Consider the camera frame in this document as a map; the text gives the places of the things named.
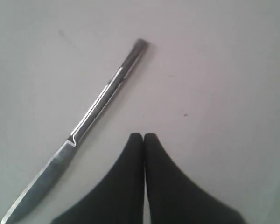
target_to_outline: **white table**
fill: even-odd
[[[0,219],[138,37],[143,61],[21,224],[75,204],[132,132],[249,223],[280,223],[280,0],[0,0]]]

